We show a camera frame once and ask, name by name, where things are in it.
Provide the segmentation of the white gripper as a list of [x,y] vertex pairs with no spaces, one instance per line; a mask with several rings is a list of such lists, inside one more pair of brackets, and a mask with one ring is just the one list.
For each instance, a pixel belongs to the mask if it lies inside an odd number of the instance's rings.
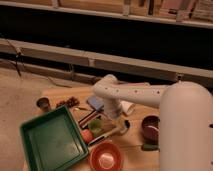
[[116,125],[120,134],[124,134],[128,130],[125,119],[122,117],[122,106],[118,100],[105,99],[104,112]]

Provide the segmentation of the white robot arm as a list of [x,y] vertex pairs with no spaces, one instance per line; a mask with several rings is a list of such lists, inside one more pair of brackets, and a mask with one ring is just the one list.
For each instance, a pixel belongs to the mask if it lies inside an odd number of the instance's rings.
[[122,100],[159,110],[159,171],[213,171],[213,95],[202,85],[120,84],[109,74],[93,92],[112,119]]

